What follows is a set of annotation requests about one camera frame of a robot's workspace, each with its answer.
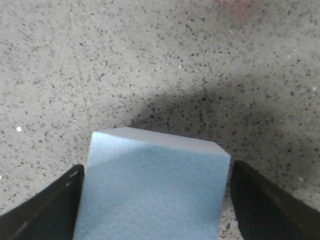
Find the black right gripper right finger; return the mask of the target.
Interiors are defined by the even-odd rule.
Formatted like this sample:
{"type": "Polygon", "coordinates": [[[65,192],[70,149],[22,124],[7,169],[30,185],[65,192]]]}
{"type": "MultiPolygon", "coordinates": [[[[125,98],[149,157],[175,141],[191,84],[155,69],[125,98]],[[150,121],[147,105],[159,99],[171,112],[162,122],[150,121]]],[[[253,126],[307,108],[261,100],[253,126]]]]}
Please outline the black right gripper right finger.
{"type": "Polygon", "coordinates": [[[245,240],[318,240],[320,213],[243,161],[235,161],[230,195],[245,240]]]}

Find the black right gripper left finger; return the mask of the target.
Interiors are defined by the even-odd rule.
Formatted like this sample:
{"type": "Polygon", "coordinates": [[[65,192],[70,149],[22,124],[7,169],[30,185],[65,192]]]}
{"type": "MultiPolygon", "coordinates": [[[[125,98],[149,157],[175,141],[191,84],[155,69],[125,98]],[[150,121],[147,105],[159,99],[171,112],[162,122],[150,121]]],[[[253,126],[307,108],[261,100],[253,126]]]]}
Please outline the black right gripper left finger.
{"type": "Polygon", "coordinates": [[[71,240],[84,166],[77,164],[41,192],[0,217],[2,240],[71,240]]]}

